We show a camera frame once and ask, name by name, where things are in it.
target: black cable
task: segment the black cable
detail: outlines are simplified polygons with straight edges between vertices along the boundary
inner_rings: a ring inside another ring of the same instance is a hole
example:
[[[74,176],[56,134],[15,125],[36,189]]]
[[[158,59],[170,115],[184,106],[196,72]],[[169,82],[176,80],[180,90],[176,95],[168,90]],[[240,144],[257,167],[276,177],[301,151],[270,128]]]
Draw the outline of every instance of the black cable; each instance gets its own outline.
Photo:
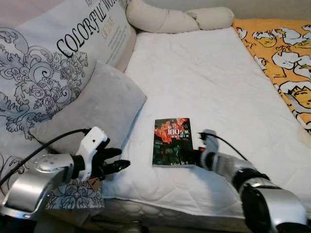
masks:
[[[248,161],[237,149],[234,148],[233,145],[231,145],[230,143],[228,143],[226,140],[224,140],[223,138],[215,135],[215,134],[212,134],[212,133],[204,133],[204,135],[208,135],[208,136],[212,136],[212,137],[216,137],[220,140],[222,140],[223,142],[225,142],[228,146],[230,146],[236,153],[238,153],[244,160]]]
[[[41,147],[39,147],[38,149],[36,149],[34,152],[32,152],[29,156],[27,156],[25,159],[23,159],[22,161],[19,162],[19,164],[11,169],[0,181],[0,186],[2,186],[4,184],[4,182],[10,177],[12,176],[21,166],[23,166],[28,160],[30,160],[32,157],[34,157],[36,154],[38,154],[40,151],[42,151],[45,147],[48,147],[50,144],[52,144],[53,142],[66,137],[70,134],[74,134],[74,133],[79,133],[79,132],[83,132],[84,134],[87,134],[91,129],[79,129],[79,130],[73,130],[67,133],[64,133],[62,135],[59,135],[58,137],[52,139],[51,141],[43,144]]]

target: gray pillow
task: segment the gray pillow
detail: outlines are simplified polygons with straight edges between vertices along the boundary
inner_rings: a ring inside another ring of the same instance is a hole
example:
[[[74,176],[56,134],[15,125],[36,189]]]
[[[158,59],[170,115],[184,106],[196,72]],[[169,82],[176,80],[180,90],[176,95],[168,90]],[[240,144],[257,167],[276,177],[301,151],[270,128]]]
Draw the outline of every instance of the gray pillow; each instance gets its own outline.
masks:
[[[80,96],[61,112],[31,129],[41,142],[71,130],[98,126],[110,138],[109,147],[122,148],[136,116],[147,97],[125,74],[97,61],[94,73]],[[76,133],[51,147],[60,153],[75,154],[83,139]]]

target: wall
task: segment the wall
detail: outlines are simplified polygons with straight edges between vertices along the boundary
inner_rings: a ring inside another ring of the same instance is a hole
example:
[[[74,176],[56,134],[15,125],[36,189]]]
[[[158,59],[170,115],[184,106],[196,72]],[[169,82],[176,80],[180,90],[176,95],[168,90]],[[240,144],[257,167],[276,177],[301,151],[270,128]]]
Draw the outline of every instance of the wall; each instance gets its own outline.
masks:
[[[145,0],[176,10],[226,6],[236,18],[288,18],[311,20],[311,0]]]

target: bed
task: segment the bed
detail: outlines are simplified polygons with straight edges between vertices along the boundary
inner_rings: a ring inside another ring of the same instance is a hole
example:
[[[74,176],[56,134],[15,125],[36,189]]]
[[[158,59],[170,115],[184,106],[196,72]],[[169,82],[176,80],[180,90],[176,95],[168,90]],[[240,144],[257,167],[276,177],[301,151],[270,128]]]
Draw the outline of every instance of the bed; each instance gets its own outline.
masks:
[[[89,229],[141,221],[248,232],[239,195],[223,177],[199,167],[151,166],[154,120],[168,117],[190,118],[194,148],[203,145],[199,132],[215,130],[259,171],[294,192],[311,218],[311,137],[233,27],[139,32],[125,74],[148,97],[121,155],[131,166],[104,181],[105,210],[61,218]],[[220,152],[236,155],[223,143]]]

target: tag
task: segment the tag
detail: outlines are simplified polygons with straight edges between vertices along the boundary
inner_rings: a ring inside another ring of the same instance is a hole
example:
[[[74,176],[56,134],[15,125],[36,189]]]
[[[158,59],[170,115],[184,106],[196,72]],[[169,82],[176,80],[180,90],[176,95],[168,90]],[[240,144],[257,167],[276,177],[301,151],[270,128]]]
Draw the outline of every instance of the tag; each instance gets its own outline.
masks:
[[[88,183],[95,192],[102,187],[102,182],[98,178],[89,179]]]

